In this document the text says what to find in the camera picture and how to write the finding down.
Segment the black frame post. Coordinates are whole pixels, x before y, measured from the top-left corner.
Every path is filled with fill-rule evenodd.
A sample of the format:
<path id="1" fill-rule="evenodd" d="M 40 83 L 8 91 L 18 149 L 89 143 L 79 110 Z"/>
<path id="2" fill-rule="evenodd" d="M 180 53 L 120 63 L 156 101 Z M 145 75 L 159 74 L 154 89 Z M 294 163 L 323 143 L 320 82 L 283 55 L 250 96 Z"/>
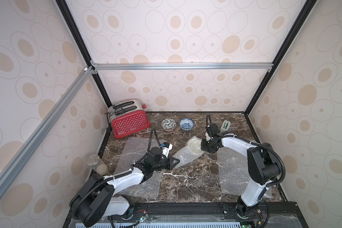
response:
<path id="1" fill-rule="evenodd" d="M 56 2 L 57 6 L 59 8 L 59 11 L 62 14 L 64 21 L 65 21 L 75 43 L 76 43 L 76 45 L 80 51 L 82 58 L 84 59 L 84 61 L 86 63 L 86 66 L 93 67 L 92 58 L 88 52 L 86 44 L 82 38 L 82 35 L 80 34 L 80 31 L 79 31 L 79 29 L 76 25 L 76 22 L 72 16 L 72 13 L 70 12 L 68 4 L 64 0 L 55 0 L 55 2 Z M 92 77 L 95 81 L 97 88 L 100 91 L 100 94 L 101 94 L 106 106 L 109 108 L 112 105 L 112 103 L 111 103 L 111 100 L 110 100 L 106 90 L 105 90 L 105 87 L 102 83 L 102 80 L 101 80 L 99 74 L 96 71 L 94 71 L 94 73 L 92 74 Z"/>
<path id="2" fill-rule="evenodd" d="M 282 46 L 280 47 L 279 51 L 277 52 L 276 57 L 273 60 L 273 66 L 270 70 L 267 71 L 265 74 L 262 82 L 260 83 L 259 87 L 257 88 L 257 91 L 255 92 L 254 96 L 252 97 L 251 102 L 249 103 L 246 111 L 244 112 L 245 116 L 248 117 L 253 108 L 255 107 L 257 101 L 261 97 L 263 91 L 267 87 L 269 81 L 271 80 L 273 74 L 279 67 L 281 61 L 283 60 L 284 56 L 288 52 L 289 48 L 291 47 L 293 41 L 297 37 L 299 31 L 302 29 L 305 21 L 307 20 L 308 16 L 310 15 L 312 9 L 316 5 L 318 1 L 317 0 L 308 0 L 304 3 L 301 11 L 297 15 L 297 18 L 292 24 L 291 29 L 289 30 L 287 37 L 285 38 L 284 42 L 282 43 Z"/>

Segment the cream white bowl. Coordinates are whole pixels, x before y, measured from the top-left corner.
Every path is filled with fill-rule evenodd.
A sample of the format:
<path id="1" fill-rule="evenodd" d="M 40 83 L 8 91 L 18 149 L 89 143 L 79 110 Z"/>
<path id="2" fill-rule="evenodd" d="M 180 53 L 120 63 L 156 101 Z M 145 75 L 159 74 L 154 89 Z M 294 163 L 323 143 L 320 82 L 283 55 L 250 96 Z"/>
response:
<path id="1" fill-rule="evenodd" d="M 204 151 L 201 149 L 201 139 L 192 138 L 187 142 L 187 146 L 190 147 L 192 154 L 202 155 Z"/>

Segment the left diagonal aluminium rail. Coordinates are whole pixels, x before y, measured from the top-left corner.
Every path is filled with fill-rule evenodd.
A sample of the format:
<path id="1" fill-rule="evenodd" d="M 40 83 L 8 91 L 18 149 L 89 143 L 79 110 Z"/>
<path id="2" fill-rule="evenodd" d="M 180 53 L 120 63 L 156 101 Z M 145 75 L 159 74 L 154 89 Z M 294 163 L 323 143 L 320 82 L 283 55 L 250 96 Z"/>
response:
<path id="1" fill-rule="evenodd" d="M 77 77 L 71 87 L 54 105 L 45 119 L 39 124 L 33 134 L 23 144 L 15 156 L 10 160 L 5 169 L 0 173 L 0 200 L 12 185 L 14 180 L 23 170 L 29 159 L 36 152 L 39 145 L 43 142 L 48 132 L 63 114 L 70 102 L 74 99 L 85 81 L 94 72 L 93 66 L 87 66 L 86 69 Z"/>

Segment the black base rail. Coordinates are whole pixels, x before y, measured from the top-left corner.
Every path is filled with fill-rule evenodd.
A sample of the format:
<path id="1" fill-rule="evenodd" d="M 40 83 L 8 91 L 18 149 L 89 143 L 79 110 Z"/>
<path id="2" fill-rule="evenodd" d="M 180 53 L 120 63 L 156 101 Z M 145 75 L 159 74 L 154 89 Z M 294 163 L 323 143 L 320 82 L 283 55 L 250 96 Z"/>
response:
<path id="1" fill-rule="evenodd" d="M 104 216 L 94 228 L 306 228 L 296 202 L 262 202 L 248 218 L 236 203 L 137 203 L 124 216 Z"/>

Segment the black right frame post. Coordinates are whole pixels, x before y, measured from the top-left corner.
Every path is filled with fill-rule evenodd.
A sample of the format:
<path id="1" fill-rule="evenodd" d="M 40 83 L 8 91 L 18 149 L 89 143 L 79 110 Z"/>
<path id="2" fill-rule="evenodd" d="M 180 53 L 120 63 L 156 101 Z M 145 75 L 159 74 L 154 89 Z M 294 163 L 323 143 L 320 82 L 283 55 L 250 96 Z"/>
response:
<path id="1" fill-rule="evenodd" d="M 253 108 L 255 107 L 257 101 L 261 97 L 263 91 L 267 87 L 269 81 L 271 80 L 273 74 L 279 67 L 281 61 L 283 60 L 284 56 L 288 52 L 289 48 L 291 47 L 293 41 L 297 37 L 299 31 L 302 29 L 305 21 L 307 20 L 308 16 L 310 15 L 312 9 L 316 5 L 318 1 L 317 0 L 308 0 L 304 3 L 301 11 L 297 15 L 297 18 L 292 24 L 291 29 L 289 30 L 287 37 L 285 38 L 284 42 L 282 43 L 282 46 L 280 47 L 279 51 L 277 52 L 276 57 L 273 60 L 273 66 L 270 70 L 267 71 L 265 74 L 262 82 L 260 83 L 259 87 L 257 88 L 257 91 L 255 92 L 254 96 L 252 97 L 251 102 L 249 103 L 246 111 L 244 112 L 245 116 L 248 117 Z"/>

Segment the black white patterned bowl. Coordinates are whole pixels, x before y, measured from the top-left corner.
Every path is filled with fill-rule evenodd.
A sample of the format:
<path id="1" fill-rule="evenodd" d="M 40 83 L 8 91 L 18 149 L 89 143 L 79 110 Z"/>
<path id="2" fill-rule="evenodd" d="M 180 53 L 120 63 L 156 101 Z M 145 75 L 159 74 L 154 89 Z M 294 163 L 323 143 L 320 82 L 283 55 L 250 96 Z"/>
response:
<path id="1" fill-rule="evenodd" d="M 173 131 L 176 128 L 176 121 L 174 119 L 166 118 L 161 122 L 162 129 L 165 131 Z"/>

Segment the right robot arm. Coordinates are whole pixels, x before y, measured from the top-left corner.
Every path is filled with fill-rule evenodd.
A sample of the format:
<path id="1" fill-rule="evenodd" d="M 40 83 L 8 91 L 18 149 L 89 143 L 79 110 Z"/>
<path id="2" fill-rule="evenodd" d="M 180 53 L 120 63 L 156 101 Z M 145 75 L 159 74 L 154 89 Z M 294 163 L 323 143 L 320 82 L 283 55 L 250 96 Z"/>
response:
<path id="1" fill-rule="evenodd" d="M 270 144 L 221 132 L 215 123 L 207 123 L 206 138 L 201 141 L 201 149 L 212 154 L 222 147 L 230 148 L 247 158 L 250 180 L 236 205 L 237 214 L 244 219 L 252 214 L 270 186 L 278 185 L 285 179 L 286 167 Z"/>

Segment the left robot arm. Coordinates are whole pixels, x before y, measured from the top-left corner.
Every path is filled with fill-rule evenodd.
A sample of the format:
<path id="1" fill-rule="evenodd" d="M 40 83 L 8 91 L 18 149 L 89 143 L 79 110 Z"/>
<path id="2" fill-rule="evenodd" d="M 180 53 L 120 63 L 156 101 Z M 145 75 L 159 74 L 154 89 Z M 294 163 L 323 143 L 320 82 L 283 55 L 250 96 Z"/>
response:
<path id="1" fill-rule="evenodd" d="M 124 216 L 130 218 L 134 206 L 123 196 L 115 195 L 131 186 L 144 183 L 154 172 L 172 170 L 180 160 L 167 157 L 171 145 L 164 143 L 147 150 L 131 168 L 113 176 L 93 174 L 70 201 L 72 219 L 80 220 L 85 227 L 95 225 L 102 217 Z"/>

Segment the red silver toaster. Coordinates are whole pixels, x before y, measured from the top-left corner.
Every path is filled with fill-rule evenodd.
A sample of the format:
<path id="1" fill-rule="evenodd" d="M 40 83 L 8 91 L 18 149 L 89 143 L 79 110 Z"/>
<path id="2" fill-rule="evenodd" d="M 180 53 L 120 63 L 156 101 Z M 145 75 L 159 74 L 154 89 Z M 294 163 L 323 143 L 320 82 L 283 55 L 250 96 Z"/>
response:
<path id="1" fill-rule="evenodd" d="M 116 139 L 120 139 L 150 127 L 145 112 L 146 105 L 137 99 L 113 105 L 107 110 L 107 118 Z"/>

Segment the horizontal aluminium rail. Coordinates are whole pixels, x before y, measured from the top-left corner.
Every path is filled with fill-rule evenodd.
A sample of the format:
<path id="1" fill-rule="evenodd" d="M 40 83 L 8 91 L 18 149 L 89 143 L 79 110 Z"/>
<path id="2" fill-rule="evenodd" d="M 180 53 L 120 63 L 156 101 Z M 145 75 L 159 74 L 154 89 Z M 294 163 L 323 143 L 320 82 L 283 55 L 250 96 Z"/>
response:
<path id="1" fill-rule="evenodd" d="M 155 64 L 94 64 L 100 70 L 213 70 L 213 69 L 271 69 L 273 63 L 155 63 Z"/>

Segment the blue white patterned bowl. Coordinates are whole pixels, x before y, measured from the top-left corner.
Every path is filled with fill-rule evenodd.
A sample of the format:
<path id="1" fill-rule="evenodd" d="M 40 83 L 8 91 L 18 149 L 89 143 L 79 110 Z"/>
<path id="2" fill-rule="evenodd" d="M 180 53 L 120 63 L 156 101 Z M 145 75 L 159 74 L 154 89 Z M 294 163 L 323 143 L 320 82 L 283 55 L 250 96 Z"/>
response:
<path id="1" fill-rule="evenodd" d="M 190 131 L 194 128 L 195 123 L 192 119 L 184 118 L 179 121 L 180 128 L 184 131 Z"/>

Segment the black left frame post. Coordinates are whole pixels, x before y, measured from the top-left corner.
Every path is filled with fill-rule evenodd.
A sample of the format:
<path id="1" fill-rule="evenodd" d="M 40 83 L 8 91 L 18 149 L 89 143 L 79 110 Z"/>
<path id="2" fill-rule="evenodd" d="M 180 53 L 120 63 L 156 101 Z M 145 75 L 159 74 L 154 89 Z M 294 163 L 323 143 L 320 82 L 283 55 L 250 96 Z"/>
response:
<path id="1" fill-rule="evenodd" d="M 57 6 L 59 8 L 59 11 L 62 14 L 64 21 L 65 21 L 75 43 L 76 43 L 76 45 L 80 51 L 82 58 L 84 59 L 84 61 L 86 63 L 86 66 L 93 67 L 92 58 L 88 52 L 86 44 L 82 38 L 82 35 L 80 34 L 80 31 L 79 31 L 79 29 L 76 25 L 76 22 L 72 16 L 72 13 L 70 12 L 68 4 L 64 0 L 55 0 L 55 2 L 56 2 Z M 96 71 L 94 71 L 94 73 L 92 74 L 92 77 L 95 81 L 97 88 L 100 91 L 100 94 L 101 94 L 106 106 L 109 108 L 112 105 L 112 103 L 111 103 L 111 100 L 110 100 L 106 90 L 105 90 L 105 87 L 102 83 L 102 80 L 101 80 L 99 74 Z"/>

